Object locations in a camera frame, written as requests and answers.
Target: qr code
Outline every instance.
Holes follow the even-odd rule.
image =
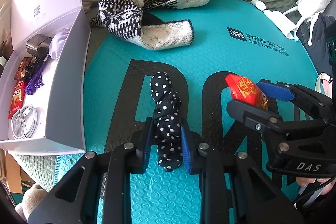
[[[34,9],[34,17],[40,13],[40,5]]]

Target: purple tassel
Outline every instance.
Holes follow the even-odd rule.
[[[47,63],[48,57],[49,54],[45,56],[39,70],[33,75],[33,77],[29,80],[29,83],[26,85],[25,92],[27,94],[33,95],[39,88],[41,88],[44,85],[42,79],[42,72]]]

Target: black polka dot fabric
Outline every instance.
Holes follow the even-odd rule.
[[[172,87],[166,72],[158,72],[151,79],[151,96],[156,103],[153,112],[154,138],[159,154],[158,164],[166,172],[179,168],[182,163],[180,98]]]

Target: red candy wrapper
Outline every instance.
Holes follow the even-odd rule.
[[[26,82],[25,81],[20,81],[18,80],[16,82],[15,88],[14,88],[14,93],[13,93],[13,98],[12,102],[10,104],[10,109],[9,109],[9,114],[8,118],[11,119],[13,115],[22,108],[23,105],[23,99],[25,97],[25,87],[26,87]]]
[[[231,90],[232,99],[240,100],[262,109],[267,108],[267,97],[249,78],[229,74],[225,81]]]

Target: black logo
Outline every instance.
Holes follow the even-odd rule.
[[[246,41],[246,38],[241,31],[231,29],[229,27],[227,27],[227,30],[229,31],[229,34],[231,35],[231,37]]]

